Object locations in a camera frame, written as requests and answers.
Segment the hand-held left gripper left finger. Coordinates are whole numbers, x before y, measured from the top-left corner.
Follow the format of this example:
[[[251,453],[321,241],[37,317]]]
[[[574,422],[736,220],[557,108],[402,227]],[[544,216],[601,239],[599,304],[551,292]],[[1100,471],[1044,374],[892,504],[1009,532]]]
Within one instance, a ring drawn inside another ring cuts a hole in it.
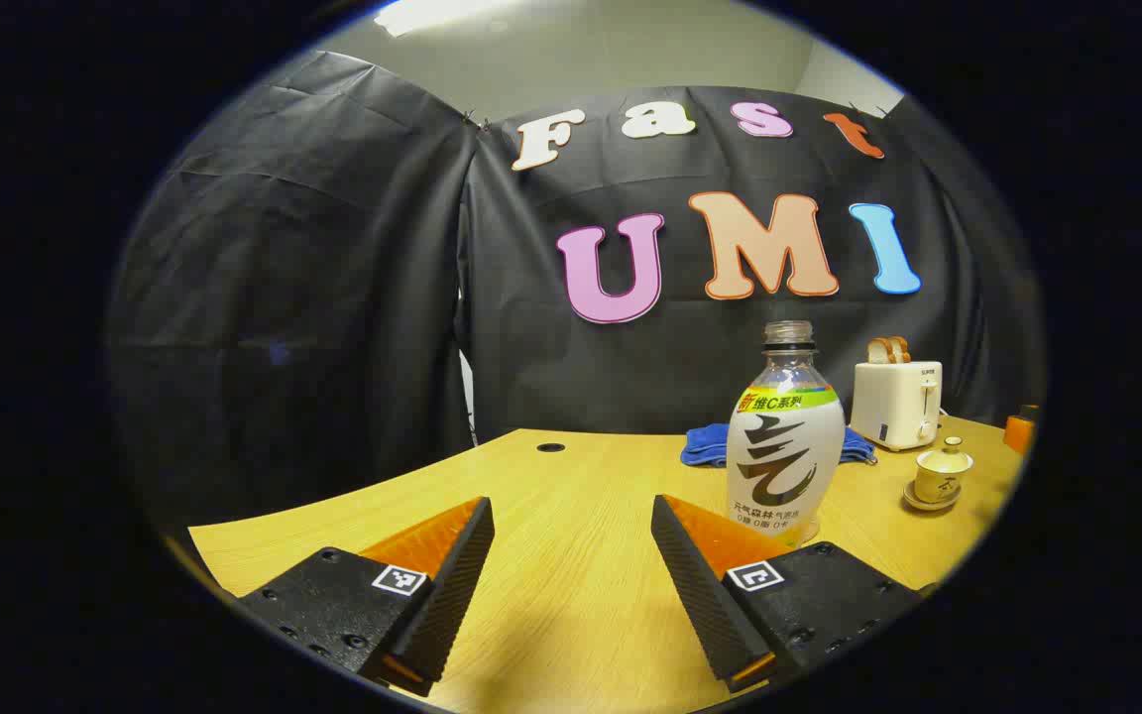
[[[488,497],[352,552],[324,546],[240,597],[287,642],[425,696],[443,677],[494,539]]]

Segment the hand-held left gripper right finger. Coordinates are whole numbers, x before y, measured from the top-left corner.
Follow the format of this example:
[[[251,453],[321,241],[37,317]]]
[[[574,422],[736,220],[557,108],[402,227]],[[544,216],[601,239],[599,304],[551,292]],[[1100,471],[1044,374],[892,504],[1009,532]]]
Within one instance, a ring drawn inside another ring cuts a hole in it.
[[[670,494],[654,497],[649,529],[730,692],[789,685],[924,600],[833,541],[789,548]]]

